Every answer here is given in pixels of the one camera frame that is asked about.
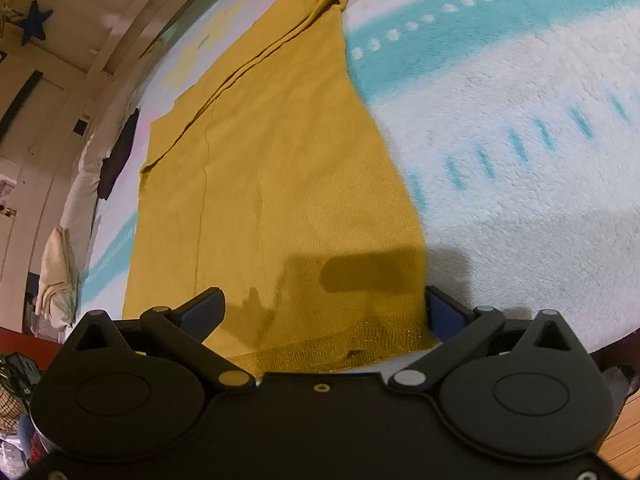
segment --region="wooden floor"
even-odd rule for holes
[[[625,478],[640,478],[640,392],[626,403],[600,456]]]

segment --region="star decoration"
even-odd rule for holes
[[[38,40],[46,40],[47,37],[44,33],[44,22],[45,20],[53,14],[53,9],[48,10],[47,12],[40,12],[40,8],[38,7],[38,1],[33,0],[31,2],[31,7],[29,9],[29,13],[26,18],[20,20],[19,22],[15,22],[15,25],[20,27],[24,33],[22,34],[22,46],[25,46],[27,42],[33,36]]]

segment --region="folded beige towel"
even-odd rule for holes
[[[36,314],[58,329],[69,325],[75,312],[74,278],[69,264],[68,231],[56,227],[42,255]]]

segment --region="bed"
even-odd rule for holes
[[[95,211],[78,319],[122,316],[150,124],[274,1],[195,0],[167,31]],[[349,74],[420,217],[427,282],[511,317],[559,310],[589,351],[640,326],[639,1],[350,0],[344,13]]]

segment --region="yellow knit fabric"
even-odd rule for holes
[[[206,345],[247,371],[430,346],[425,248],[346,71],[347,0],[278,0],[151,128],[124,317],[226,297]]]

